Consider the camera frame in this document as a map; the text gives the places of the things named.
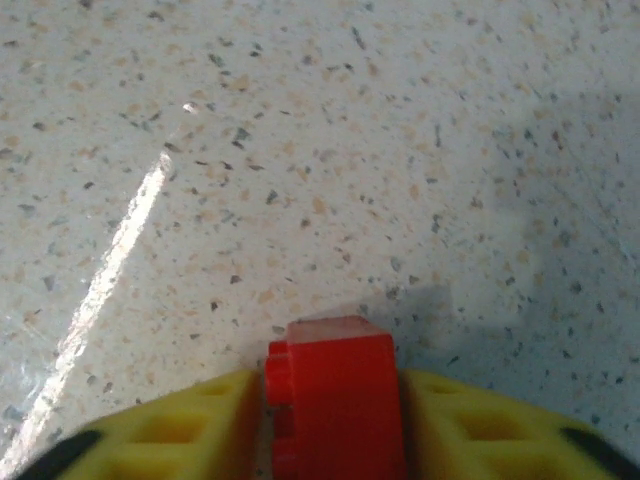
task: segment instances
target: terrazzo floor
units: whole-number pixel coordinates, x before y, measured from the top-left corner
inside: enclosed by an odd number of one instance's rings
[[[352,312],[640,457],[638,58],[636,0],[0,3],[0,478]]]

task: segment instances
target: floor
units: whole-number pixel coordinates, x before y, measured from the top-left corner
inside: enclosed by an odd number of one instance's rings
[[[637,0],[2,2],[0,477],[352,312],[402,365],[640,457],[639,22]]]

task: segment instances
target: yellow plastic part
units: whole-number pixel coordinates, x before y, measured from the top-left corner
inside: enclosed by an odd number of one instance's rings
[[[414,480],[614,480],[561,436],[588,425],[426,372],[400,384]]]
[[[253,474],[260,384],[243,370],[101,418],[104,438],[59,480],[245,480]]]

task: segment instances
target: red lego brick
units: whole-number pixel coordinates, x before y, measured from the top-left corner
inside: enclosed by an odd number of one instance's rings
[[[391,335],[362,317],[291,323],[269,345],[275,480],[403,480]]]

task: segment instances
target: red plastic block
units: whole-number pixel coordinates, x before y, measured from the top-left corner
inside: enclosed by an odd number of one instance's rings
[[[269,345],[275,480],[402,480],[393,340],[362,317],[291,323]]]

